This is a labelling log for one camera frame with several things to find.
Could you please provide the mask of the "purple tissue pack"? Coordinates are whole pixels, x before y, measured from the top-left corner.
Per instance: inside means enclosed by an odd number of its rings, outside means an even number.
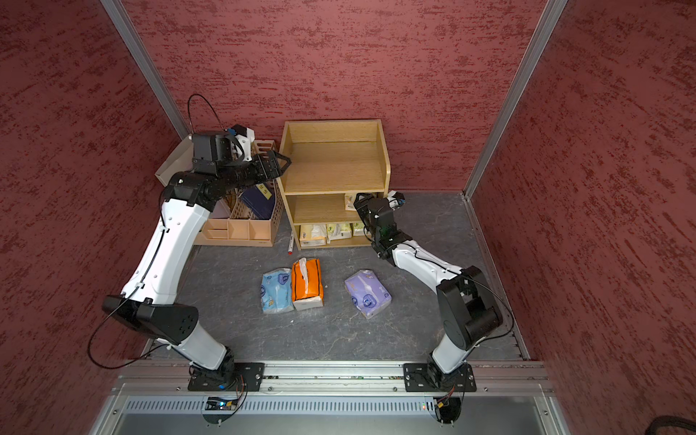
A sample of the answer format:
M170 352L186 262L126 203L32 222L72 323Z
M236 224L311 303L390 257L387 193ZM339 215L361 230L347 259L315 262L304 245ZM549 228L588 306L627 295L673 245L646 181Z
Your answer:
M344 281L356 309L366 318L380 314L393 301L390 292L372 270L363 269Z

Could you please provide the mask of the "orange tissue pack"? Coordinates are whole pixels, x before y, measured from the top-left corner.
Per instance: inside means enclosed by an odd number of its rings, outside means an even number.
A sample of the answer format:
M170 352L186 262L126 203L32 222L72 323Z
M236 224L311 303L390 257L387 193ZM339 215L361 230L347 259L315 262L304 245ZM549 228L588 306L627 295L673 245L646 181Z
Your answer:
M320 260L303 257L293 264L291 272L291 296L295 310L323 307L324 285Z

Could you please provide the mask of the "blue tissue pack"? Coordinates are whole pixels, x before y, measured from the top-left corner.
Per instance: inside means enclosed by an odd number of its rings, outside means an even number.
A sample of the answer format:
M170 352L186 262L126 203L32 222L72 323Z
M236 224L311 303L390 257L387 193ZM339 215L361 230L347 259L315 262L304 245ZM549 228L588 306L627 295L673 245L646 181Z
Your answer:
M292 273L290 268L277 268L264 273L261 283L262 311L266 315L293 311Z

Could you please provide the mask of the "beige tissue pack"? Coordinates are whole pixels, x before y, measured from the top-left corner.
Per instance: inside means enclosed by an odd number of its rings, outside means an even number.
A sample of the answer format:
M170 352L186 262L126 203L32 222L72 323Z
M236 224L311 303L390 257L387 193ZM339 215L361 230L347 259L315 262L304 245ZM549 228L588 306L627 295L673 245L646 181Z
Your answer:
M356 200L356 195L355 194L348 194L346 193L344 195L344 208L348 211L355 211L355 200Z

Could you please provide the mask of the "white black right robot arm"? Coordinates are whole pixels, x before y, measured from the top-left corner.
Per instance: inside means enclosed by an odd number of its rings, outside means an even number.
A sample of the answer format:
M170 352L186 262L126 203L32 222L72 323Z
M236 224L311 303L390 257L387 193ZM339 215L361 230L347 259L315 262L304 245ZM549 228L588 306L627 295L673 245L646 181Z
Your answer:
M393 212L404 202L396 191L385 198L359 193L353 206L377 256L417 277L437 297L444 336L420 375L413 369L405 372L411 378L406 386L463 392L473 379L467 358L477 345L495 338L493 333L505 322L504 304L485 284L480 269L450 264L398 229Z

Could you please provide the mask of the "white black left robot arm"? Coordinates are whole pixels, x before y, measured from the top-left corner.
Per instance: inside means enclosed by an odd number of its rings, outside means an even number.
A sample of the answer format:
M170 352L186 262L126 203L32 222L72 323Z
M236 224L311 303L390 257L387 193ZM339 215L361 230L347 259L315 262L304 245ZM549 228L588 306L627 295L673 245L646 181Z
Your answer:
M119 295L103 311L135 332L170 346L190 362L192 391L241 388L232 351L201 325L199 310L176 301L179 281L195 239L226 195L281 177L284 158L254 152L255 132L235 125L225 132L190 134L192 167L174 173L161 195L159 221L148 248Z

